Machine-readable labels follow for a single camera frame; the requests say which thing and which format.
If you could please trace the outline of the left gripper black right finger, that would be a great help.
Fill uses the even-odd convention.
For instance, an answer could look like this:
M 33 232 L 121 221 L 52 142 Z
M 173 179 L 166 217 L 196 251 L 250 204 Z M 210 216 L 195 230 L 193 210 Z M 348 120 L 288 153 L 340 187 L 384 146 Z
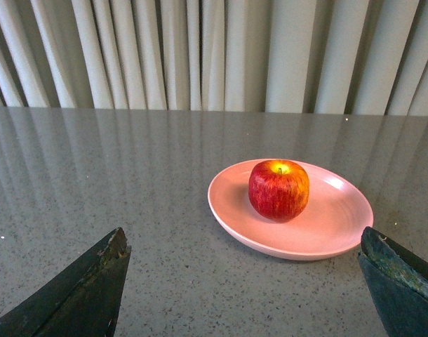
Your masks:
M 428 336 L 428 262 L 366 227 L 359 265 L 388 336 Z

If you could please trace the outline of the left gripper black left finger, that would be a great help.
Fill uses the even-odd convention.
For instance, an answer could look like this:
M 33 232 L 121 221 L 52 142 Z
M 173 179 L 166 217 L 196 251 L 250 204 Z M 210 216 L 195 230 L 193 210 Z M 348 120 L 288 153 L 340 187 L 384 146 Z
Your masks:
M 118 227 L 0 317 L 0 336 L 113 336 L 131 247 Z

